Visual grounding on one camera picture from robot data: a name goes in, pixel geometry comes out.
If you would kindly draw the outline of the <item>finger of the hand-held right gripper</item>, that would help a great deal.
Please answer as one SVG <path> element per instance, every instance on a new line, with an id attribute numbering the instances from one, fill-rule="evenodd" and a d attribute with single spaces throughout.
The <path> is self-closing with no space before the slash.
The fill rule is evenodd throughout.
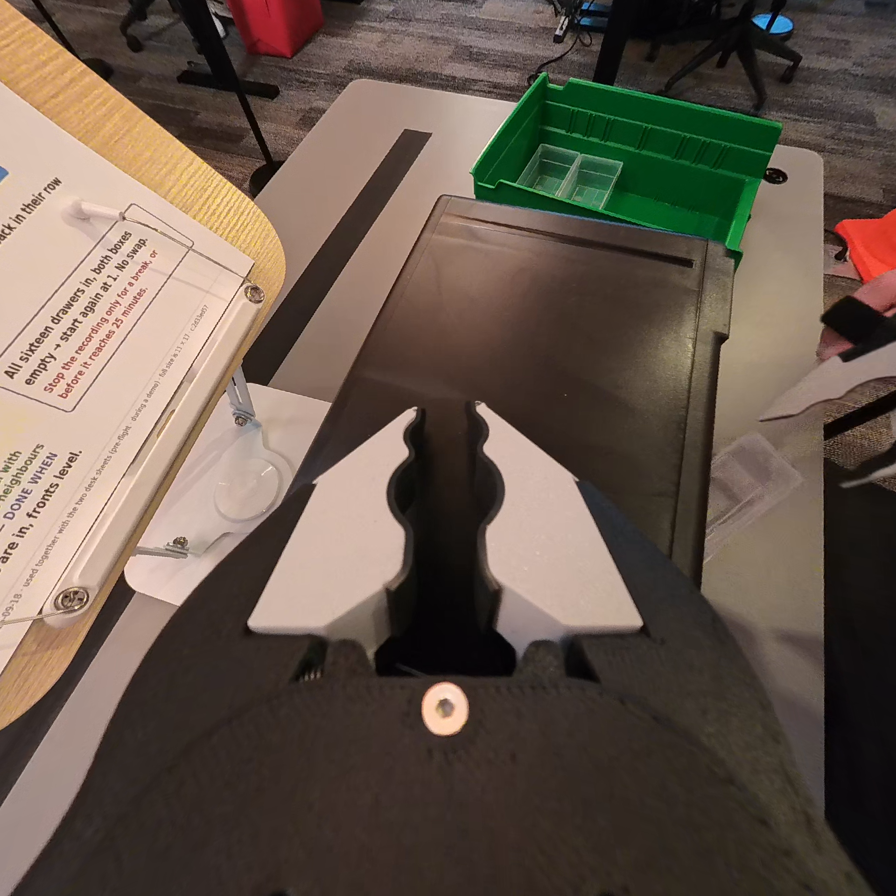
<path id="1" fill-rule="evenodd" d="M 870 458 L 850 471 L 840 483 L 840 488 L 853 488 L 879 482 L 895 476 L 895 459 Z"/>
<path id="2" fill-rule="evenodd" d="M 782 393 L 759 420 L 790 419 L 823 402 L 840 399 L 858 386 L 894 376 L 894 343 L 851 360 L 845 360 L 844 355 L 831 357 Z"/>

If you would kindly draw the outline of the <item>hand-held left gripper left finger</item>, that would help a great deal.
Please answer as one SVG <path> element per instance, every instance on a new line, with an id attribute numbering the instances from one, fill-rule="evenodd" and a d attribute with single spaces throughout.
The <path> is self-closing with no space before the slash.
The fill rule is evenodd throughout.
<path id="1" fill-rule="evenodd" d="M 247 625 L 254 633 L 385 642 L 415 602 L 416 442 L 412 407 L 321 474 Z"/>

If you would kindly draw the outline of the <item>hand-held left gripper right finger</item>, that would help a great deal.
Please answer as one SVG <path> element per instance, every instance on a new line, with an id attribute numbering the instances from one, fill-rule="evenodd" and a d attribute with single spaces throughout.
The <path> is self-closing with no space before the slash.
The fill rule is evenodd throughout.
<path id="1" fill-rule="evenodd" d="M 476 459 L 496 485 L 479 538 L 507 642 L 639 632 L 643 618 L 585 502 L 580 481 L 482 401 Z"/>

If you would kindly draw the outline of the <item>small clear plastic drawer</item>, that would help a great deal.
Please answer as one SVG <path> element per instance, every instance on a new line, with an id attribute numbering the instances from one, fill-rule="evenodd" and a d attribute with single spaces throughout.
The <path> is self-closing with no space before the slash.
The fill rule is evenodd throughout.
<path id="1" fill-rule="evenodd" d="M 542 143 L 534 151 L 516 184 L 546 196 L 560 196 L 580 153 Z"/>
<path id="2" fill-rule="evenodd" d="M 566 175 L 558 197 L 587 209 L 602 210 L 622 169 L 621 161 L 581 153 Z"/>
<path id="3" fill-rule="evenodd" d="M 802 484 L 798 470 L 757 432 L 719 452 L 711 462 L 705 559 Z"/>

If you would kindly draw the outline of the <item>black drawer cabinet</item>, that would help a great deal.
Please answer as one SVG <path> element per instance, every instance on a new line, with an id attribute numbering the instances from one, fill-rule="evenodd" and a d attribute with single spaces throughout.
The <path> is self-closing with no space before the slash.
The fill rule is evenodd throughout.
<path id="1" fill-rule="evenodd" d="M 496 485 L 476 446 L 482 401 L 580 481 L 639 610 L 692 604 L 734 263 L 654 230 L 443 197 L 336 393 L 301 476 L 315 480 L 412 407 L 415 603 L 495 632 L 479 538 Z"/>

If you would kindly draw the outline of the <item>green plastic bin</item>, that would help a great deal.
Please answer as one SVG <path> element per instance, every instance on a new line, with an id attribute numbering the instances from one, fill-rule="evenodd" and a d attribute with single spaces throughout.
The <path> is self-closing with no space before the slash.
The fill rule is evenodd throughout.
<path id="1" fill-rule="evenodd" d="M 780 123 L 542 73 L 479 155 L 476 198 L 723 244 L 736 259 Z M 602 210 L 516 181 L 542 143 L 623 163 Z"/>

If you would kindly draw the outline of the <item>black bar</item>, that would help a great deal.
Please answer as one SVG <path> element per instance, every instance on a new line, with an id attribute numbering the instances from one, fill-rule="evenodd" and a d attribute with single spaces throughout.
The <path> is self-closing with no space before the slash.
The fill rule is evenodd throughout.
<path id="1" fill-rule="evenodd" d="M 895 391 L 882 395 L 868 403 L 850 410 L 823 427 L 823 440 L 828 441 L 864 424 L 877 420 L 895 410 Z"/>

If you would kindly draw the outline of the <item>orange traffic cone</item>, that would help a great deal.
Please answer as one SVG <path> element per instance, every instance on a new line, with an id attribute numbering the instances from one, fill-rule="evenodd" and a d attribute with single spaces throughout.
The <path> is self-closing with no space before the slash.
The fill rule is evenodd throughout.
<path id="1" fill-rule="evenodd" d="M 864 283 L 895 269 L 895 217 L 891 210 L 881 218 L 844 219 L 834 228 Z"/>

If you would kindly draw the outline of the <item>person's dark clothing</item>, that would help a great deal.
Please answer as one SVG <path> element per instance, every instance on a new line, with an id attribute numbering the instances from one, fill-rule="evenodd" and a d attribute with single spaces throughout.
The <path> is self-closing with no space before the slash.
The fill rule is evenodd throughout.
<path id="1" fill-rule="evenodd" d="M 876 894 L 895 893 L 895 496 L 823 464 L 825 814 Z"/>

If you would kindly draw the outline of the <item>black office chair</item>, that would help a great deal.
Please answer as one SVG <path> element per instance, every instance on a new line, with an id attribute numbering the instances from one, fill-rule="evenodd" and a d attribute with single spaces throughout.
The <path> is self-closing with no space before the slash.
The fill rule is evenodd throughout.
<path id="1" fill-rule="evenodd" d="M 649 42 L 645 55 L 645 61 L 649 63 L 658 59 L 663 47 L 697 43 L 702 40 L 706 42 L 695 56 L 668 78 L 660 94 L 668 96 L 687 75 L 696 72 L 711 60 L 714 59 L 716 67 L 722 69 L 735 56 L 753 91 L 753 112 L 760 113 L 767 101 L 767 90 L 759 68 L 758 53 L 766 53 L 787 63 L 779 78 L 784 84 L 793 82 L 803 61 L 802 55 L 790 46 L 789 40 L 776 39 L 753 24 L 753 17 L 757 13 L 756 1 L 744 2 L 736 15 L 728 18 L 721 15 L 721 2 L 703 2 L 703 5 L 710 10 L 707 18 L 657 35 Z M 786 5 L 786 1 L 771 1 L 769 13 L 783 14 Z"/>
<path id="2" fill-rule="evenodd" d="M 151 26 L 159 21 L 169 24 L 180 17 L 181 5 L 178 1 L 128 1 L 118 21 L 118 32 L 128 52 L 136 55 L 144 50 L 144 39 L 152 34 Z"/>

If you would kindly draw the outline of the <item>white instruction sheet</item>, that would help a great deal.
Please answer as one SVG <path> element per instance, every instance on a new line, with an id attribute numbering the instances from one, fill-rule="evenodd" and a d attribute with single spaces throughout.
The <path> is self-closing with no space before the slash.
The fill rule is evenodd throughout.
<path id="1" fill-rule="evenodd" d="M 259 307 L 252 260 L 2 86 L 1 663 L 92 601 Z"/>

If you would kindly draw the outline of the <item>black table leg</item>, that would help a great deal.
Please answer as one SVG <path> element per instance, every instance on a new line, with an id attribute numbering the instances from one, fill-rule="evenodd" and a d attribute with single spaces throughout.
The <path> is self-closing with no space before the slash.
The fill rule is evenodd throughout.
<path id="1" fill-rule="evenodd" d="M 644 30 L 650 1 L 611 1 L 609 16 L 592 75 L 595 84 L 614 85 L 629 39 L 638 38 Z"/>

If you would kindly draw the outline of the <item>black pole with round base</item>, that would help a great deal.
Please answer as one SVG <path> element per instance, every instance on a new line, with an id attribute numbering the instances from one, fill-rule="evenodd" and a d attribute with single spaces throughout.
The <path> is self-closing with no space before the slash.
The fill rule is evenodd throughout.
<path id="1" fill-rule="evenodd" d="M 284 160 L 275 158 L 271 148 L 264 138 L 261 125 L 252 109 L 250 102 L 251 96 L 275 98 L 275 96 L 269 97 L 264 91 L 259 93 L 259 87 L 264 88 L 265 85 L 256 82 L 246 82 L 237 75 L 234 75 L 231 79 L 231 92 L 237 97 L 238 104 L 241 107 L 245 120 L 252 132 L 252 137 L 263 158 L 263 163 L 252 172 L 248 181 L 249 194 L 254 199 L 260 195 L 263 188 L 272 181 L 275 174 L 278 173 L 284 165 Z"/>

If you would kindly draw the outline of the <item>black desk leg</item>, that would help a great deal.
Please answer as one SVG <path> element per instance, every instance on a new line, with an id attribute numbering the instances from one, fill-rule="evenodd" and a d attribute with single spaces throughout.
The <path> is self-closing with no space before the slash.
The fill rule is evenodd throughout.
<path id="1" fill-rule="evenodd" d="M 196 49 L 203 56 L 202 62 L 188 62 L 176 75 L 179 84 L 230 92 L 247 97 L 276 99 L 280 87 L 247 80 L 238 75 L 230 58 L 224 38 L 218 31 L 217 19 L 204 1 L 175 2 L 177 12 L 194 39 Z"/>

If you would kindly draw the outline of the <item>red bag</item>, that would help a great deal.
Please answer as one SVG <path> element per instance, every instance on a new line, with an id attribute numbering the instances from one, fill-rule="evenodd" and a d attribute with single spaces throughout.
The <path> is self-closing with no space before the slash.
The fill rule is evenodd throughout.
<path id="1" fill-rule="evenodd" d="M 323 27 L 320 1 L 228 1 L 246 51 L 292 58 Z"/>

